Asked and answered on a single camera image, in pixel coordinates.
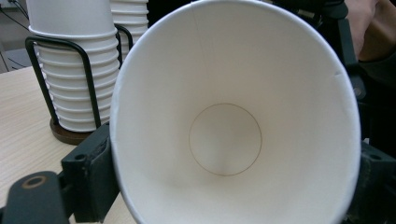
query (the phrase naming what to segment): black bracket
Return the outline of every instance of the black bracket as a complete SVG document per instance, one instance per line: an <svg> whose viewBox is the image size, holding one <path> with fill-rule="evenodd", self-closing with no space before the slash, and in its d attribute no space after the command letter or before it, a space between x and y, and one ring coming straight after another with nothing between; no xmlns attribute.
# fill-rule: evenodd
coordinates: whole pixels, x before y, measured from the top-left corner
<svg viewBox="0 0 396 224"><path fill-rule="evenodd" d="M63 171L28 175L11 187L1 224L103 222L119 188L109 126L102 125L62 159Z"/></svg>

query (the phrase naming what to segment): wooden table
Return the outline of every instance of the wooden table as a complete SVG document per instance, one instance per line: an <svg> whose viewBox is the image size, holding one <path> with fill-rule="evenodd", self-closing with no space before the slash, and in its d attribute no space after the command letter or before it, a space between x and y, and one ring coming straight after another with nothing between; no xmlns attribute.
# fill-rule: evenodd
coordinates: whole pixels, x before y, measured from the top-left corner
<svg viewBox="0 0 396 224"><path fill-rule="evenodd" d="M61 159L75 146L58 141L32 67L0 74L0 207L11 185L39 171L62 171ZM119 195L105 223L135 223Z"/></svg>

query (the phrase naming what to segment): cup stack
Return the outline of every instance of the cup stack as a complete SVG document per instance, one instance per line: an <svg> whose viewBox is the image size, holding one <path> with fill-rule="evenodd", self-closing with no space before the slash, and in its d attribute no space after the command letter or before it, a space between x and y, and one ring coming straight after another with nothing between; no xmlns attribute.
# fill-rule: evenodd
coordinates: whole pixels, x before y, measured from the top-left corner
<svg viewBox="0 0 396 224"><path fill-rule="evenodd" d="M74 42L87 52L100 119L109 121L120 62L108 0L28 0L27 6L33 34ZM37 49L60 125L71 132L94 131L92 102L79 54L50 45Z"/></svg>
<svg viewBox="0 0 396 224"><path fill-rule="evenodd" d="M148 7L149 0L110 0L111 13L114 23L125 27L132 35L133 42L142 36L149 28ZM128 38L120 33L122 59L129 52Z"/></svg>

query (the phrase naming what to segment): paper cup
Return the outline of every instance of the paper cup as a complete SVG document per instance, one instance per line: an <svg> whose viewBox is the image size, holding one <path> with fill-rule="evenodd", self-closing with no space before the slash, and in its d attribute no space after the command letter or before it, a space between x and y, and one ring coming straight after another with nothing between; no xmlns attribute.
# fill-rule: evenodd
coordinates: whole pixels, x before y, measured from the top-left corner
<svg viewBox="0 0 396 224"><path fill-rule="evenodd" d="M147 12L112 11L113 21L116 24L149 22Z"/></svg>
<svg viewBox="0 0 396 224"><path fill-rule="evenodd" d="M107 0L28 0L27 8L36 35L92 39L117 32Z"/></svg>
<svg viewBox="0 0 396 224"><path fill-rule="evenodd" d="M106 62L91 64L92 74L100 74L108 71L109 69L119 67L120 62L118 61L118 57L118 55L115 55L113 58L110 58ZM43 60L41 57L38 57L38 59L43 63L43 69L50 74L57 74L63 76L85 76L85 70L82 64L69 66L69 64Z"/></svg>
<svg viewBox="0 0 396 224"><path fill-rule="evenodd" d="M129 52L110 139L136 223L340 223L359 111L323 37L258 1L196 1Z"/></svg>
<svg viewBox="0 0 396 224"><path fill-rule="evenodd" d="M87 87L87 78L85 75L63 76L63 75L49 73L45 69L43 69L43 72L46 74L47 82L53 85L64 86L64 87L76 87L76 88ZM114 67L102 73L94 74L92 76L93 82L95 85L102 85L117 78L118 73L119 73L119 68Z"/></svg>
<svg viewBox="0 0 396 224"><path fill-rule="evenodd" d="M132 2L132 1L110 1L110 7L113 11L148 11L148 1Z"/></svg>
<svg viewBox="0 0 396 224"><path fill-rule="evenodd" d="M109 91L114 90L114 83L116 83L116 77L113 80L108 81L107 83L103 83L100 85L94 85L96 95L105 94ZM61 95L64 97L72 97L72 98L79 98L79 97L90 97L90 92L88 90L88 86L85 87L74 87L74 86L58 86L54 85L47 81L49 84L49 89L53 94Z"/></svg>
<svg viewBox="0 0 396 224"><path fill-rule="evenodd" d="M76 110L67 109L59 105L54 104L56 108L56 114L65 119L93 119L92 110ZM108 117L110 114L110 105L104 105L99 107L100 117Z"/></svg>
<svg viewBox="0 0 396 224"><path fill-rule="evenodd" d="M109 58L113 58L114 55L118 55L117 45L109 46L108 48L103 48L101 51L87 51L90 63L96 64L105 62ZM64 64L81 64L82 59L80 55L73 50L65 49L49 49L37 46L39 56L45 61L53 61L55 63Z"/></svg>
<svg viewBox="0 0 396 224"><path fill-rule="evenodd" d="M63 108L92 109L91 98L89 97L84 97L84 98L64 97L62 95L57 95L53 93L51 90L49 90L49 94L51 94L53 97L52 102ZM110 104L112 94L113 91L109 91L105 94L97 95L96 99L97 99L98 107Z"/></svg>
<svg viewBox="0 0 396 224"><path fill-rule="evenodd" d="M59 124L68 131L76 133L87 133L96 130L94 119L68 119L58 115ZM101 123L109 121L109 116L101 117Z"/></svg>

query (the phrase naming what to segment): wooden base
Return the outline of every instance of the wooden base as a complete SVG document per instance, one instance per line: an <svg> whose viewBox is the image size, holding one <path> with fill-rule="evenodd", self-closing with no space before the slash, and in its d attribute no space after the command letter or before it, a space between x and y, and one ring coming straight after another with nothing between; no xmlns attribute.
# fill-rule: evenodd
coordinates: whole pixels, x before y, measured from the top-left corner
<svg viewBox="0 0 396 224"><path fill-rule="evenodd" d="M59 141L77 146L80 144L84 139L86 139L92 132L90 133L75 133L70 132L63 128L60 124L54 124L52 119L49 121L50 129L52 130L52 134L55 136L56 139Z"/></svg>

